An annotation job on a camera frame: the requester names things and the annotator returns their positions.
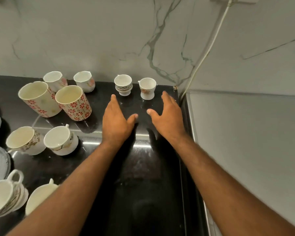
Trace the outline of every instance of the white wire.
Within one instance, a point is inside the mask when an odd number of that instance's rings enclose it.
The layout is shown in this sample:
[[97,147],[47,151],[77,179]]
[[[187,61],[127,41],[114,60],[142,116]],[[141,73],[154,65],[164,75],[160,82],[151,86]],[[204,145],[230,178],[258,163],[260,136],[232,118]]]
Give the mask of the white wire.
[[232,2],[233,2],[233,0],[229,0],[229,1],[228,1],[228,5],[227,5],[227,7],[226,7],[226,9],[225,9],[225,11],[224,11],[223,17],[222,17],[222,19],[221,19],[221,21],[220,21],[220,24],[219,24],[218,28],[217,28],[217,31],[216,31],[215,36],[214,36],[214,38],[213,38],[213,41],[212,41],[210,47],[208,48],[208,51],[206,52],[205,56],[201,59],[201,61],[200,61],[200,63],[198,64],[198,66],[197,66],[195,69],[193,69],[193,70],[191,71],[191,77],[190,77],[189,83],[188,83],[188,85],[187,85],[187,87],[186,87],[184,93],[181,95],[181,100],[183,99],[183,97],[184,97],[185,94],[187,93],[187,91],[188,91],[188,89],[189,89],[189,87],[190,87],[190,85],[191,85],[191,83],[192,83],[194,77],[196,76],[196,73],[197,73],[198,69],[200,68],[201,64],[203,63],[203,61],[205,60],[205,58],[206,58],[206,57],[208,56],[208,54],[210,53],[210,51],[211,51],[211,49],[212,49],[212,46],[214,45],[214,42],[215,42],[215,40],[216,40],[216,37],[217,37],[217,35],[219,34],[219,31],[220,31],[220,29],[221,29],[221,26],[222,26],[222,24],[223,24],[223,22],[224,22],[225,16],[226,16],[226,14],[228,13],[229,8],[232,6]]

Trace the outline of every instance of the cup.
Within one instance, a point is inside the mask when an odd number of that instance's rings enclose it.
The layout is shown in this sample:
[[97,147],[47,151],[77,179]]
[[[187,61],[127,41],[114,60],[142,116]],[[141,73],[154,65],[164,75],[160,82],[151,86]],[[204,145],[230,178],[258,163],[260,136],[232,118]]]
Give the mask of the cup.
[[95,80],[90,71],[81,71],[73,77],[76,85],[83,89],[83,92],[92,92],[95,88]]
[[114,79],[115,89],[121,96],[128,96],[132,90],[132,78],[129,75],[117,75]]
[[19,98],[44,118],[55,116],[61,108],[55,101],[55,94],[48,84],[35,81],[23,86],[19,90]]
[[62,77],[62,73],[59,71],[52,71],[43,77],[44,81],[48,84],[51,91],[58,92],[63,87],[68,86],[68,82]]
[[141,89],[141,98],[144,100],[153,99],[156,81],[152,78],[144,78],[138,81],[138,83]]
[[92,108],[81,87],[69,85],[56,93],[59,106],[74,121],[87,119],[92,113]]
[[37,155],[45,150],[44,136],[34,128],[25,126],[11,132],[6,140],[7,147],[11,148],[8,153],[21,151],[28,155]]
[[56,189],[58,185],[53,183],[53,179],[50,179],[49,184],[41,185],[36,188],[31,194],[25,207],[25,215],[28,216],[34,209],[36,209],[45,199],[48,198]]
[[79,139],[69,129],[69,124],[66,126],[58,126],[51,129],[44,138],[44,144],[59,156],[68,155],[73,152],[78,146]]
[[[19,175],[17,182],[12,180],[15,174]],[[13,170],[6,180],[0,180],[0,217],[19,209],[26,202],[28,191],[22,185],[23,179],[24,175],[20,170]]]

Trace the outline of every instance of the white marble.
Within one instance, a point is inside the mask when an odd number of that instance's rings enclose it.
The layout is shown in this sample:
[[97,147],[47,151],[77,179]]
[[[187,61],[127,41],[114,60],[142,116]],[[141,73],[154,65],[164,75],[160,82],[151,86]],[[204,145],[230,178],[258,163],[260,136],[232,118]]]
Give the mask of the white marble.
[[[0,75],[87,70],[98,81],[128,74],[182,90],[223,9],[209,0],[2,0]],[[295,0],[236,4],[191,88],[295,95],[292,40]]]

